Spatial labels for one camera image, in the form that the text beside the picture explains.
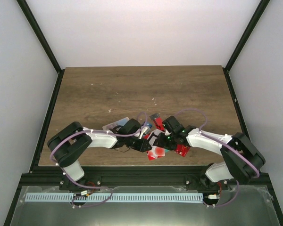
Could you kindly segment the beige leather card holder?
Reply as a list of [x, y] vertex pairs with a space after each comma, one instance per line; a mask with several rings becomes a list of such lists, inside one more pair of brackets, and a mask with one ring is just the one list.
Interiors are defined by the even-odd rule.
[[125, 117], [125, 118], [122, 118], [120, 120], [117, 120], [115, 122], [112, 122], [110, 124], [103, 126], [102, 129], [108, 130], [108, 129], [113, 129], [114, 127], [117, 127], [117, 126], [124, 126], [128, 121], [129, 121], [129, 118]]

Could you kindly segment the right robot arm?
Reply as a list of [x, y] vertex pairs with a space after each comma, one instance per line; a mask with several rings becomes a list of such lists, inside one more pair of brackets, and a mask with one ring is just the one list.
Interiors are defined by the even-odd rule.
[[234, 135], [214, 134], [195, 126], [184, 127], [174, 116], [163, 121], [164, 132], [158, 135], [155, 145], [167, 150], [176, 150], [179, 145], [201, 148], [223, 157], [223, 162], [210, 165], [200, 184], [204, 189], [212, 189], [217, 182], [235, 179], [247, 184], [260, 176], [260, 169], [266, 160], [250, 139], [243, 133]]

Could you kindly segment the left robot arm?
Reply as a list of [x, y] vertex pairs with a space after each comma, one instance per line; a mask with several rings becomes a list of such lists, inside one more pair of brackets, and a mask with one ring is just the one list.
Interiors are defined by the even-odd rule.
[[150, 151], [152, 146], [144, 138], [144, 134], [149, 130], [146, 124], [129, 119], [125, 123], [96, 130], [83, 127], [75, 121], [47, 142], [51, 151], [50, 159], [63, 170], [72, 187], [82, 190], [87, 184], [87, 178], [78, 160], [82, 153], [88, 148], [117, 149], [123, 146], [141, 153]]

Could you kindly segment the white card red circle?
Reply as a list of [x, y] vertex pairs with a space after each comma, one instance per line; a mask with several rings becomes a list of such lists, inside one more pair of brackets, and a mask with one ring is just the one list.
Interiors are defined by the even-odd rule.
[[169, 150], [165, 148], [154, 146], [151, 150], [147, 151], [147, 157], [150, 161], [159, 159], [159, 158], [165, 157], [168, 151]]

